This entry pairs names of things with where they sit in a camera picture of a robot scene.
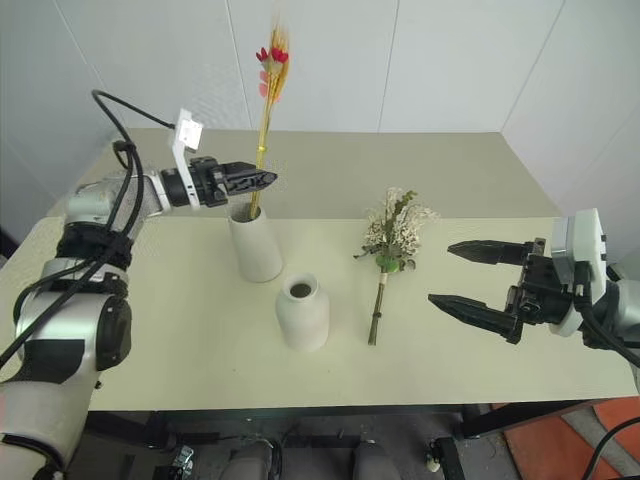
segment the white cylindrical vase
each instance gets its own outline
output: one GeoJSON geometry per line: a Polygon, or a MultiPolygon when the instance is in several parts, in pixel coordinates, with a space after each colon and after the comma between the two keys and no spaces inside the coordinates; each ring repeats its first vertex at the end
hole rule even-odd
{"type": "Polygon", "coordinates": [[[238,259],[240,274],[250,282],[268,282],[282,271],[282,255],[264,209],[249,219],[249,204],[229,209],[231,241],[238,259]]]}
{"type": "Polygon", "coordinates": [[[329,296],[310,273],[288,277],[276,299],[285,343],[304,352],[322,347],[329,336],[329,296]]]}

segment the white wall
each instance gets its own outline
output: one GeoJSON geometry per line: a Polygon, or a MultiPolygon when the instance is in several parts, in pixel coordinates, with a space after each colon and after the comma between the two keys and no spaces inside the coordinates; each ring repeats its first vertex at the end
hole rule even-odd
{"type": "MultiPolygon", "coordinates": [[[[640,243],[640,2],[278,5],[292,65],[273,129],[502,131],[566,213],[602,210],[612,258],[640,243]]],[[[268,39],[270,1],[4,0],[0,8],[0,174],[20,172],[41,200],[26,206],[15,193],[23,188],[3,187],[0,221],[18,238],[112,132],[89,100],[93,87],[168,119],[185,106],[208,128],[257,128],[254,52],[268,39]]],[[[129,126],[151,126],[120,114],[129,126]]]]}

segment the floor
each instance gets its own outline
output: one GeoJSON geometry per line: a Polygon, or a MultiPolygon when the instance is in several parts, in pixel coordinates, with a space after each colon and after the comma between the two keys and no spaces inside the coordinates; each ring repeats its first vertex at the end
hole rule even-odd
{"type": "MultiPolygon", "coordinates": [[[[230,455],[256,437],[280,441],[324,435],[333,438],[357,436],[382,445],[404,480],[441,480],[441,472],[425,467],[425,446],[447,436],[457,422],[454,414],[315,416],[215,421],[181,421],[175,431],[219,432],[216,445],[196,447],[193,480],[217,480],[230,455]]],[[[457,444],[467,479],[517,480],[520,478],[501,435],[457,444]]],[[[350,455],[347,448],[285,448],[283,480],[348,480],[350,455]]],[[[84,435],[69,471],[69,479],[151,479],[157,465],[169,465],[173,454],[157,453],[111,440],[84,435]]]]}

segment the beige tabletop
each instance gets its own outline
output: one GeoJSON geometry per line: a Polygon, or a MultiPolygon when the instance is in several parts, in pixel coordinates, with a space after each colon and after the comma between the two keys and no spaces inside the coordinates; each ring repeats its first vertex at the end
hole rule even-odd
{"type": "MultiPolygon", "coordinates": [[[[427,301],[457,294],[501,309],[519,268],[446,253],[471,239],[550,238],[550,218],[449,219],[425,227],[415,272],[392,275],[378,345],[367,345],[377,290],[372,259],[356,261],[363,221],[274,220],[286,266],[265,284],[243,281],[222,219],[147,221],[133,249],[133,346],[102,376],[93,410],[182,410],[568,400],[637,395],[627,363],[525,325],[520,344],[464,325],[427,301]],[[327,344],[285,346],[274,303],[284,278],[312,272],[331,299],[327,344]]],[[[43,219],[0,270],[0,342],[13,301],[38,278],[62,221],[43,219]]],[[[2,372],[18,368],[14,359],[2,372]]]]}

